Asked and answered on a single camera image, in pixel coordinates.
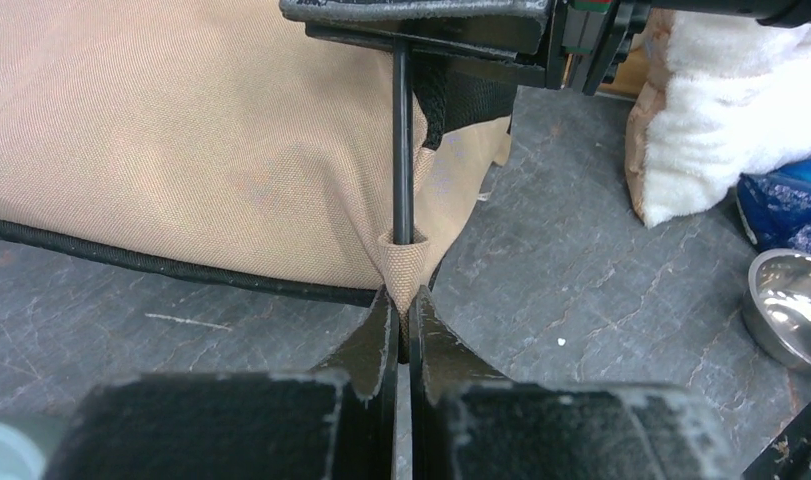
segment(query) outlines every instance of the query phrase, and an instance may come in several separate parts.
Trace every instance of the black rod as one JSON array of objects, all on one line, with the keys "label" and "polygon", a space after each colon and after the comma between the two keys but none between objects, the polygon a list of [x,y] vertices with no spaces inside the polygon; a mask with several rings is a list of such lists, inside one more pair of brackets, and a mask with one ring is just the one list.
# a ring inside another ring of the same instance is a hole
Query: black rod
[{"label": "black rod", "polygon": [[410,48],[393,44],[393,243],[414,243],[413,87]]}]

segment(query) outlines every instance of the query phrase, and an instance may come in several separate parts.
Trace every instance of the metal bowl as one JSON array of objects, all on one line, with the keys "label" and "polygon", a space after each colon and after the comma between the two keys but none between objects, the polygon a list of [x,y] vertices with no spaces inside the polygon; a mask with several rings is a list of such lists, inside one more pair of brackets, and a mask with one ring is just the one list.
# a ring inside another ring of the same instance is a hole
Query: metal bowl
[{"label": "metal bowl", "polygon": [[769,250],[750,266],[744,323],[783,365],[811,372],[811,255]]}]

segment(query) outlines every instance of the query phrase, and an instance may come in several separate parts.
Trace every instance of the blue plastic bag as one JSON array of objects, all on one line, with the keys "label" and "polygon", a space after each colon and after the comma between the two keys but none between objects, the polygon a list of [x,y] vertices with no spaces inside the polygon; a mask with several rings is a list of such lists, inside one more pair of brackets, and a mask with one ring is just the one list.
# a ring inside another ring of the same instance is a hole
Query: blue plastic bag
[{"label": "blue plastic bag", "polygon": [[737,198],[747,235],[760,250],[811,253],[811,160],[743,175]]}]

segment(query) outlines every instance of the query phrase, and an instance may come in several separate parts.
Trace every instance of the bowl rim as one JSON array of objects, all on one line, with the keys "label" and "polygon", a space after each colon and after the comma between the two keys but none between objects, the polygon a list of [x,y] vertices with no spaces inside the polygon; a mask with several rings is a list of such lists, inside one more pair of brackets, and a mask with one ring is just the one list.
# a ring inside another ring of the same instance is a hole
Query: bowl rim
[{"label": "bowl rim", "polygon": [[779,339],[779,342],[782,344],[782,347],[787,350],[792,355],[795,355],[797,358],[804,360],[807,364],[811,365],[811,355],[801,352],[791,346],[790,343],[785,339],[783,335],[780,334],[779,329],[776,327],[776,322],[770,320],[767,315],[767,312],[764,311],[759,305],[759,298],[758,298],[758,288],[757,288],[757,277],[758,277],[758,269],[761,268],[768,260],[778,257],[806,257],[811,259],[811,254],[808,252],[803,252],[801,250],[794,250],[792,248],[774,248],[771,250],[767,250],[765,252],[760,253],[755,259],[753,259],[752,263],[750,264],[749,275],[747,277],[747,284],[749,286],[749,293],[750,298],[752,299],[753,304],[755,305],[755,309],[758,311],[758,314],[761,315],[761,319],[764,320],[764,323],[773,330],[773,333],[776,334],[776,338]]}]

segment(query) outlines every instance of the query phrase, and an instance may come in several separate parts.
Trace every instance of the stone floor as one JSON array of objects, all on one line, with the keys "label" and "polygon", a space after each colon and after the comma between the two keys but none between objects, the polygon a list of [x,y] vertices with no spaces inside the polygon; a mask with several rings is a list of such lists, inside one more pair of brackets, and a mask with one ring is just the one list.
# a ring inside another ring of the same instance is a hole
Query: stone floor
[{"label": "stone floor", "polygon": [[[811,399],[811,377],[774,363],[741,323],[755,252],[731,202],[652,230],[636,219],[622,178],[629,108],[521,91],[512,158],[490,173],[490,198],[444,262],[440,313],[517,380],[688,386],[719,412],[743,468]],[[304,369],[362,312],[0,242],[0,412],[67,414],[93,384],[130,371]]]}]

